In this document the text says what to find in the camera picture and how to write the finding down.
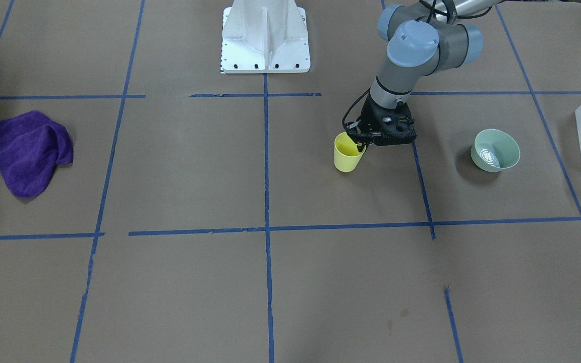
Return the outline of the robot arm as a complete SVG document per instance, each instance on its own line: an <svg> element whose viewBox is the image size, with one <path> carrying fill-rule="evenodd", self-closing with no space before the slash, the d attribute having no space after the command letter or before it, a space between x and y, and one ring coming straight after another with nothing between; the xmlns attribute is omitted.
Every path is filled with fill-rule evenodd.
<svg viewBox="0 0 581 363"><path fill-rule="evenodd" d="M387 42L385 62L359 97L364 102L360 115L353 122L342 120L356 152L417 138L408 99L418 80L478 59L483 34L462 21L480 18L495 5L496 1L419 1L383 9L377 28Z"/></svg>

